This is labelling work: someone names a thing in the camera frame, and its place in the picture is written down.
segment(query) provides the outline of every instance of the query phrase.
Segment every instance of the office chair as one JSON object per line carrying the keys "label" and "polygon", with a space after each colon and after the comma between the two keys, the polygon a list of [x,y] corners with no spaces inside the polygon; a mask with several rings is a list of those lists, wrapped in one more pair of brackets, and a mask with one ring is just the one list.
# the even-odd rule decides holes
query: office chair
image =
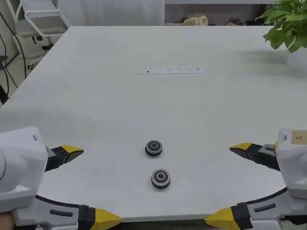
{"label": "office chair", "polygon": [[[60,0],[55,4],[53,0],[21,0],[16,11],[15,18],[18,19],[21,9],[24,10],[25,19],[15,24],[16,34],[20,37],[43,40],[46,37],[48,46],[42,46],[45,54],[53,47],[51,37],[61,35],[71,26],[65,14],[61,12]],[[41,61],[44,55],[34,58],[28,62],[28,69],[33,70],[34,64]]]}

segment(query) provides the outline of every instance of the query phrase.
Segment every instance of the white table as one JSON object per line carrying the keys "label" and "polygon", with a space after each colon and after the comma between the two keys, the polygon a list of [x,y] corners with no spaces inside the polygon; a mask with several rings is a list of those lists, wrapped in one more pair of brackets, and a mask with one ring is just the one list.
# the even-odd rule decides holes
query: white table
{"label": "white table", "polygon": [[[265,43],[268,27],[72,27],[0,109],[0,131],[37,126],[50,148],[85,153],[46,173],[39,194],[123,221],[200,219],[284,187],[240,158],[241,142],[274,143],[306,128],[307,78]],[[139,75],[191,66],[200,75]],[[144,152],[159,140],[158,158]],[[151,184],[156,169],[167,189]]]}

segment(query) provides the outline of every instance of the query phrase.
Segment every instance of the metal bearing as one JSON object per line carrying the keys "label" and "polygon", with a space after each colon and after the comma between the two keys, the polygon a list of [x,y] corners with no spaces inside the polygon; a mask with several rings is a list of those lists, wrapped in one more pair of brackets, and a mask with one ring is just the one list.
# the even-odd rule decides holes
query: metal bearing
{"label": "metal bearing", "polygon": [[171,183],[169,173],[164,169],[157,169],[152,174],[152,183],[157,188],[166,188]]}
{"label": "metal bearing", "polygon": [[162,144],[157,140],[151,140],[147,143],[145,151],[150,156],[158,156],[163,151]]}

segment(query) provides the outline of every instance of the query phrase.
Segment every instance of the chair backrest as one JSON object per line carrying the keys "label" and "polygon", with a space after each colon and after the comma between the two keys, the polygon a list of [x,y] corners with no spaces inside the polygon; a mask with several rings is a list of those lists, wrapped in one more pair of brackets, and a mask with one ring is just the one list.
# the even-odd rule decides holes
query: chair backrest
{"label": "chair backrest", "polygon": [[[40,29],[35,23],[39,21],[39,18],[59,18],[60,20],[62,20],[63,26],[65,25],[66,27],[64,28],[64,30],[71,26],[70,21],[61,11],[59,0],[20,0],[20,3],[22,4],[22,7],[24,9],[24,17],[41,36],[49,37],[59,34],[45,34],[42,29]],[[44,24],[44,22],[46,22],[45,25],[52,30],[52,21],[42,19],[40,21],[40,25],[44,26],[42,25],[42,23]]]}
{"label": "chair backrest", "polygon": [[10,13],[13,16],[15,23],[24,19],[24,10],[21,6],[20,0],[6,0],[6,3],[10,9]]}

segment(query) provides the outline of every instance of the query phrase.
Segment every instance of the plant leaf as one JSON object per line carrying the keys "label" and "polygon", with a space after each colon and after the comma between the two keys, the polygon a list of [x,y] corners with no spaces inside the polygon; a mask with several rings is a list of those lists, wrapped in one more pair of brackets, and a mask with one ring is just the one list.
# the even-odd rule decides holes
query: plant leaf
{"label": "plant leaf", "polygon": [[297,51],[301,46],[307,42],[307,36],[305,34],[299,34],[295,37],[295,42],[288,48],[290,53]]}
{"label": "plant leaf", "polygon": [[286,22],[296,22],[306,19],[307,19],[307,13],[298,14],[298,15],[291,14],[286,16]]}
{"label": "plant leaf", "polygon": [[275,8],[289,13],[293,13],[293,5],[291,4],[292,0],[280,1],[276,4]]}
{"label": "plant leaf", "polygon": [[275,11],[275,10],[276,9],[270,9],[270,10],[265,11],[261,16],[257,17],[256,20],[259,19],[259,18],[265,18],[265,17],[269,16],[269,14],[272,13],[273,11]]}
{"label": "plant leaf", "polygon": [[282,11],[282,10],[274,10],[272,11],[268,17],[266,18],[264,24],[269,23],[270,21],[276,21],[277,19],[283,18],[283,16],[286,16],[287,14],[289,14],[286,11]]}
{"label": "plant leaf", "polygon": [[269,38],[271,47],[273,49],[278,49],[284,43],[285,37],[286,34],[284,34],[281,30],[276,30],[275,32],[273,32],[273,34]]}
{"label": "plant leaf", "polygon": [[287,48],[289,48],[290,44],[293,42],[294,40],[294,35],[290,34],[288,35],[285,39],[284,39],[284,44],[286,45]]}

